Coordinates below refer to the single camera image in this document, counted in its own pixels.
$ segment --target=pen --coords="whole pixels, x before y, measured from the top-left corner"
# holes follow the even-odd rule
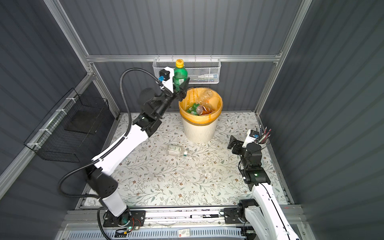
[[[191,215],[190,218],[212,218],[218,217],[218,214]]]

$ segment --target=green plastic bottle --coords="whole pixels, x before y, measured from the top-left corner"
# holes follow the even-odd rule
[[[194,103],[194,104],[192,105],[192,107],[190,107],[190,108],[187,109],[187,113],[190,113],[190,114],[193,114],[193,115],[198,116],[196,109],[197,109],[197,107],[198,107],[199,105],[200,105],[200,104],[198,104],[198,103]]]
[[[176,60],[175,75],[173,76],[173,84],[175,90],[180,91],[180,84],[182,84],[188,77],[188,72],[184,67],[184,61],[182,59]]]

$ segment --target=black cable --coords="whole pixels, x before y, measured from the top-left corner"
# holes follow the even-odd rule
[[[247,233],[245,232],[245,224],[246,224],[247,222],[248,222],[248,221],[245,221],[245,222],[244,222],[244,225],[243,225],[243,232],[244,232],[244,236],[245,236],[246,240],[248,240]]]
[[[269,198],[271,198],[271,195],[269,194],[267,188],[266,188],[263,184],[259,184],[259,185],[261,185],[261,186],[264,187],[264,189],[265,189],[266,193],[268,194]],[[281,223],[283,224],[284,229],[287,231],[287,228],[286,228],[286,226],[285,226],[285,224],[284,224],[284,222],[283,222],[283,220],[282,220],[282,218],[281,218],[279,212],[277,211],[277,207],[276,207],[276,205],[275,205],[275,203],[274,203],[273,201],[272,201],[272,205],[275,207],[275,210],[276,210],[276,212],[277,212],[277,215],[279,216],[280,221],[281,221]]]
[[[237,211],[237,208],[234,209],[234,210],[231,210],[231,211],[226,211],[226,212],[234,212],[234,211]],[[220,212],[224,212],[223,210],[219,211],[218,214],[219,214],[220,216],[225,216],[224,214],[221,214]]]
[[[98,223],[98,225],[99,225],[99,229],[100,229],[100,231],[101,231],[101,234],[105,237],[105,239],[107,239],[107,240],[111,240],[111,239],[107,236],[107,234],[104,232],[104,229],[103,229],[103,227],[102,227],[102,225],[101,225],[101,220],[100,220],[100,210],[101,210],[101,209],[105,210],[103,207],[99,207],[99,209],[97,210],[97,223]]]
[[[151,76],[153,79],[155,79],[155,81],[156,81],[157,84],[159,84],[159,82],[160,82],[160,81],[159,81],[155,76],[153,76],[150,72],[148,72],[148,71],[146,71],[146,70],[144,70],[144,69],[142,69],[142,68],[130,68],[130,69],[125,70],[125,71],[121,74],[121,76],[120,76],[120,80],[119,80],[119,88],[120,88],[120,93],[121,93],[122,101],[124,102],[125,108],[126,108],[126,110],[127,110],[128,116],[129,116],[129,117],[128,117],[128,129],[127,129],[126,133],[129,133],[129,131],[130,131],[130,129],[131,129],[132,118],[131,118],[131,112],[129,111],[129,108],[128,108],[127,101],[126,101],[126,99],[125,99],[124,88],[123,88],[123,78],[124,78],[125,74],[127,74],[127,73],[130,72],[130,71],[141,71],[141,72],[144,72],[144,73],[148,74],[149,76]],[[170,92],[169,89],[167,89],[167,88],[164,87],[163,91],[165,92],[165,94],[166,94],[167,96],[169,96],[169,97],[172,96],[172,93]]]
[[[74,174],[74,173],[77,173],[78,171],[80,171],[80,170],[82,170],[82,169],[84,169],[84,168],[86,168],[86,167],[89,167],[89,166],[91,166],[91,165],[97,163],[98,161],[100,161],[100,160],[98,159],[98,160],[96,160],[96,161],[91,162],[90,164],[87,164],[87,165],[85,165],[85,166],[79,167],[79,168],[77,168],[77,169],[75,169],[75,170],[73,170],[73,171],[71,171],[71,172],[65,174],[65,175],[59,180],[59,182],[58,182],[58,184],[57,184],[57,190],[59,191],[59,194],[62,195],[62,196],[64,196],[64,197],[68,197],[68,198],[80,198],[80,197],[94,197],[94,198],[99,198],[99,196],[96,195],[96,194],[68,194],[68,193],[64,192],[64,191],[61,189],[61,185],[63,184],[63,182],[64,182],[69,176],[71,176],[71,175]]]
[[[241,172],[241,170],[240,170],[240,163],[241,163],[241,159],[240,159],[239,163],[237,164],[237,169],[239,170],[239,172]]]

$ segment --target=white trash can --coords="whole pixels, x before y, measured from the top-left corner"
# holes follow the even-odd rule
[[[197,126],[183,119],[184,133],[189,141],[195,143],[209,142],[215,134],[217,120],[205,126]]]
[[[215,134],[218,117],[223,109],[223,100],[217,92],[211,89],[213,97],[209,99],[209,104],[212,106],[212,113],[196,116],[186,112],[205,90],[207,88],[190,88],[184,100],[179,102],[185,136],[188,140],[195,143],[209,142],[212,139]]]

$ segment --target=robotic arm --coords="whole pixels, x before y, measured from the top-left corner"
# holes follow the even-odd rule
[[[174,92],[172,77],[174,70],[165,68],[160,71],[160,88],[167,88],[172,95],[162,92],[156,95],[151,88],[144,89],[139,96],[138,103],[141,106],[139,116],[133,121],[131,129],[128,129],[121,137],[111,144],[102,153],[95,156],[92,161],[95,164],[86,168],[87,182],[100,196],[99,201],[105,209],[117,218],[120,226],[125,226],[131,213],[117,191],[118,183],[111,174],[139,144],[156,132],[161,124],[161,118],[170,107],[174,99],[182,101],[187,94],[189,78],[180,85],[180,90]]]
[[[271,181],[262,167],[262,148],[256,143],[262,136],[259,132],[249,129],[244,141],[231,136],[228,144],[228,149],[240,156],[239,171],[252,191],[251,199],[239,201],[236,216],[241,222],[248,221],[260,240],[299,240],[284,216],[273,194]],[[224,209],[224,214],[231,211]]]

